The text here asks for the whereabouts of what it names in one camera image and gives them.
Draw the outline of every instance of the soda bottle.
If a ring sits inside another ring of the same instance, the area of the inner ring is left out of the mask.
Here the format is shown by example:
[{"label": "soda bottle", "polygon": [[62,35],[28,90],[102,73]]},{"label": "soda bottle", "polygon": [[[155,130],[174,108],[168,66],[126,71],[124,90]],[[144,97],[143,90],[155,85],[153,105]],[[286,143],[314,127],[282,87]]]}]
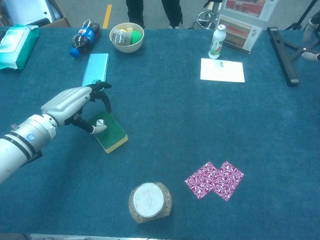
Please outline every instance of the soda bottle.
[{"label": "soda bottle", "polygon": [[226,39],[226,25],[220,24],[213,33],[213,38],[209,50],[209,58],[217,59],[220,56],[222,45]]},{"label": "soda bottle", "polygon": [[70,54],[77,58],[80,53],[85,54],[94,44],[95,39],[100,36],[100,25],[90,19],[86,20],[78,34],[72,38],[72,49]]}]

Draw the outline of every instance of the pepsi bottle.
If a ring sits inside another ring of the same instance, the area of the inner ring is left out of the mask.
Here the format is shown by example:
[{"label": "pepsi bottle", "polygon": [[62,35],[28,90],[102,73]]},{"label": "pepsi bottle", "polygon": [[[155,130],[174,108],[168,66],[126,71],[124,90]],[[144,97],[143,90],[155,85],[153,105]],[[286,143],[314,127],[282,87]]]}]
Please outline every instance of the pepsi bottle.
[{"label": "pepsi bottle", "polygon": [[90,19],[86,20],[78,34],[72,38],[72,49],[70,50],[71,56],[77,58],[80,56],[80,53],[87,53],[99,36],[100,25]]}]

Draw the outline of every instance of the white bottle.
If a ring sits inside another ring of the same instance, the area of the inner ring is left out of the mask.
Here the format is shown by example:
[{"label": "white bottle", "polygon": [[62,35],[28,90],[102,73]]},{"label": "white bottle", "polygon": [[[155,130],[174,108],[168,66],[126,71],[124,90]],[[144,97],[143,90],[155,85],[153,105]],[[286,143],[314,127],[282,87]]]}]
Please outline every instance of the white bottle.
[{"label": "white bottle", "polygon": [[226,39],[226,25],[220,24],[213,33],[213,38],[209,50],[209,58],[217,59],[220,56],[221,48]]}]

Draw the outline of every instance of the green ball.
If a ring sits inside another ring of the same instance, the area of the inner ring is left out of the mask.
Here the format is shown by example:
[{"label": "green ball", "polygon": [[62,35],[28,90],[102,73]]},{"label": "green ball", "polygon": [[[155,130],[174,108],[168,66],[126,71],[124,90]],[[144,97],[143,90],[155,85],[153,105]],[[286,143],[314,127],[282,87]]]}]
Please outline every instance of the green ball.
[{"label": "green ball", "polygon": [[136,44],[137,42],[142,39],[142,34],[138,31],[133,31],[131,33],[131,43],[130,44]]}]

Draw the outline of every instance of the cork jar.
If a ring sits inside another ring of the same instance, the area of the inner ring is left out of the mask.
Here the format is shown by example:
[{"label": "cork jar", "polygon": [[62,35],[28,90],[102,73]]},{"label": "cork jar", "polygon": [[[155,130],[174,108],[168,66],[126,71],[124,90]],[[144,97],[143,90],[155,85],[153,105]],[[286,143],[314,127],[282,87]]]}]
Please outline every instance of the cork jar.
[{"label": "cork jar", "polygon": [[128,207],[132,218],[140,224],[169,216],[172,197],[163,183],[146,182],[131,191]]}]

